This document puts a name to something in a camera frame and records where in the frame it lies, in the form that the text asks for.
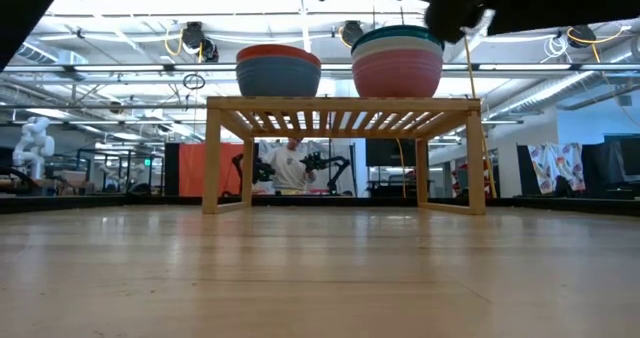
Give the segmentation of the red bowl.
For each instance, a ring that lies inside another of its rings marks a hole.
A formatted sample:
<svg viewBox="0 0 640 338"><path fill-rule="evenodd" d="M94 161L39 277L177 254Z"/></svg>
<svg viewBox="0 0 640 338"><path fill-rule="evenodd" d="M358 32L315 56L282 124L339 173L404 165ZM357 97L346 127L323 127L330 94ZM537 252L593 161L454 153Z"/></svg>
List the red bowl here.
<svg viewBox="0 0 640 338"><path fill-rule="evenodd" d="M321 61L318 57L309 53L303 49L296 48L288 45L279 44L261 44L252 45L240 50L236 54L236 62L240 63L246 60L261 58L261 57L288 57L298 58L317 66L321 67Z"/></svg>

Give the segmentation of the teal bowl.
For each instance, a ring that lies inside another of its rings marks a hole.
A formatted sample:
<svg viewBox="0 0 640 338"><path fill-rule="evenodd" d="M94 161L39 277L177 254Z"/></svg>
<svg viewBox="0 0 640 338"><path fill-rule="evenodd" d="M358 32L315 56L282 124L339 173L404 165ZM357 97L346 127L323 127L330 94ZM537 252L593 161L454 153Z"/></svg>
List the teal bowl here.
<svg viewBox="0 0 640 338"><path fill-rule="evenodd" d="M351 47L351 52L354 53L356 48L366 42L379 39L379 38L389 38L389 37L414 37L414 38L422 38L427 39L440 48L445 48L445 43L436 38L427 28L421 26L414 25L393 25L382 28L377 28L367 33L364 33L360 38L356 40L356 42Z"/></svg>

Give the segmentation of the white bowl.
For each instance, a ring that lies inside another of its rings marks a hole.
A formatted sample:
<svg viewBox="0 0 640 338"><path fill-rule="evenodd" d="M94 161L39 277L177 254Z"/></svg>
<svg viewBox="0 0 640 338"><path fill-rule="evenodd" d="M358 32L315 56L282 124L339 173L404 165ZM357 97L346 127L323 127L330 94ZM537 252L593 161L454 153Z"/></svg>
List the white bowl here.
<svg viewBox="0 0 640 338"><path fill-rule="evenodd" d="M429 39L422 39L409 36L394 36L374 39L360 44L351 53L353 61L357 61L367 55L390 50L424 50L443 55L444 49L437 43Z"/></svg>

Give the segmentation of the slate blue bowl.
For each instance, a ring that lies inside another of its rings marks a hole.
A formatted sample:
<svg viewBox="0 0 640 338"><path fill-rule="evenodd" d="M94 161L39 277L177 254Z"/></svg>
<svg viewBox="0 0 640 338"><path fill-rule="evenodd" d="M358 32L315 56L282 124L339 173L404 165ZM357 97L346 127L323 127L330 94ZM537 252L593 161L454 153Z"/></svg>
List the slate blue bowl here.
<svg viewBox="0 0 640 338"><path fill-rule="evenodd" d="M243 96L315 96L321 69L294 57L257 57L236 65Z"/></svg>

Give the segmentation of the pink bowl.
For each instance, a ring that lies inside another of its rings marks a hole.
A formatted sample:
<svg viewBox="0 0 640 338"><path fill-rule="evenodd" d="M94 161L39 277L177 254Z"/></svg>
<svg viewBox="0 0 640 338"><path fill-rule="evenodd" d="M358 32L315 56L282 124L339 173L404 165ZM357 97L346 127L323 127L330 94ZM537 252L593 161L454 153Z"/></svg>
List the pink bowl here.
<svg viewBox="0 0 640 338"><path fill-rule="evenodd" d="M427 98L438 88L442 66L434 52L396 49L358 59L352 74L361 97Z"/></svg>

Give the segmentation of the wooden slatted shelf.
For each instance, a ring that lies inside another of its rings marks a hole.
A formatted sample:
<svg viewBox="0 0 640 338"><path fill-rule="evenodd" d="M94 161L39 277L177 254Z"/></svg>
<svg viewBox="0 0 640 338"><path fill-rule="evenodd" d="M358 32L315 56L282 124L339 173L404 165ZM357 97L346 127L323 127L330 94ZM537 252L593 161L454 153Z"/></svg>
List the wooden slatted shelf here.
<svg viewBox="0 0 640 338"><path fill-rule="evenodd" d="M412 139L415 141L417 206L483 215L484 133L478 99L354 97L210 97L206 104L202 212L218 214L252 206L254 140L260 137ZM429 140L466 130L468 204L428 201ZM243 140L241 201L218 203L221 129Z"/></svg>

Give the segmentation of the black monitor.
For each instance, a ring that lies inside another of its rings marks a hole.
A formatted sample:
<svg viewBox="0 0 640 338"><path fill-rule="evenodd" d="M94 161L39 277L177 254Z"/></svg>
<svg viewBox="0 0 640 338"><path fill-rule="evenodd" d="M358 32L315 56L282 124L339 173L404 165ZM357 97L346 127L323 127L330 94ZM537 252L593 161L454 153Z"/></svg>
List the black monitor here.
<svg viewBox="0 0 640 338"><path fill-rule="evenodd" d="M367 139L366 166L401 167L416 164L415 141L412 139Z"/></svg>

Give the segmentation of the person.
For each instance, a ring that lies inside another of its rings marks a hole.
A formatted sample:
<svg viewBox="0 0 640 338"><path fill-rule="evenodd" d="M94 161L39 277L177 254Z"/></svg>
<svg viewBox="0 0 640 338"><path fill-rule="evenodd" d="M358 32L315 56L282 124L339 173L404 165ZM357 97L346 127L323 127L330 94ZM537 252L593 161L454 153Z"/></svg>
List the person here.
<svg viewBox="0 0 640 338"><path fill-rule="evenodd" d="M285 146L269 151L262 160L275 171L272 187L276 192L304 193L316 180L313 171L308 171L301 160L304 155L298 150L301 138L289 138Z"/></svg>

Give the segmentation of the orange panel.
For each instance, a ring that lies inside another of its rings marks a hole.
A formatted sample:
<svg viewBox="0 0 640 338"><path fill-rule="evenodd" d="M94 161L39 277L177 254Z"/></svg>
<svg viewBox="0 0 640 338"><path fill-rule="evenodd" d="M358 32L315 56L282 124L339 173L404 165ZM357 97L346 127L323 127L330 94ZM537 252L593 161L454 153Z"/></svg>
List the orange panel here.
<svg viewBox="0 0 640 338"><path fill-rule="evenodd" d="M179 195L201 197L204 189L205 146L203 144L180 144ZM243 153L241 144L222 143L219 167L219 195L239 195L241 178L232 159Z"/></svg>

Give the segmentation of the flower print cloth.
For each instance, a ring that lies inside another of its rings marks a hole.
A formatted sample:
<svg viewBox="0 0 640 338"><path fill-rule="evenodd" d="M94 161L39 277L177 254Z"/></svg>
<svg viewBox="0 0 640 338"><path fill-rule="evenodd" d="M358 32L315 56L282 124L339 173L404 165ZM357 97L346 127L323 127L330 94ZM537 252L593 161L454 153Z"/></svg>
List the flower print cloth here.
<svg viewBox="0 0 640 338"><path fill-rule="evenodd" d="M580 143L528 145L539 189L542 194L552 193L557 178L564 178L573 191L585 191L584 165Z"/></svg>

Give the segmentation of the black cabinet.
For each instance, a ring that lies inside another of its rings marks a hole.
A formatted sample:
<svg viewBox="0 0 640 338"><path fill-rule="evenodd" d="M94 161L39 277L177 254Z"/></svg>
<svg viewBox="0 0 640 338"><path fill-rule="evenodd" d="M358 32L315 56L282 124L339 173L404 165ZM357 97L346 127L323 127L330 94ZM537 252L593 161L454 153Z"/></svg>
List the black cabinet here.
<svg viewBox="0 0 640 338"><path fill-rule="evenodd" d="M584 145L582 163L586 197L640 200L640 136L613 136Z"/></svg>

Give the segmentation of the black aluminium table frame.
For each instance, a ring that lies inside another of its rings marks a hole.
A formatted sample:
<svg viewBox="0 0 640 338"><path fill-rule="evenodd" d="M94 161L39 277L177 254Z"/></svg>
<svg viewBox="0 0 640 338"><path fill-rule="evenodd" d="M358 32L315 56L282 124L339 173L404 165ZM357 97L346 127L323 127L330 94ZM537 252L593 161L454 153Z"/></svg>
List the black aluminium table frame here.
<svg viewBox="0 0 640 338"><path fill-rule="evenodd" d="M349 198L338 196L255 196L255 206L414 207L414 198ZM0 214L132 205L199 206L199 197L179 196L65 196L0 198ZM489 207L518 207L640 217L640 201L584 198L516 197L486 201Z"/></svg>

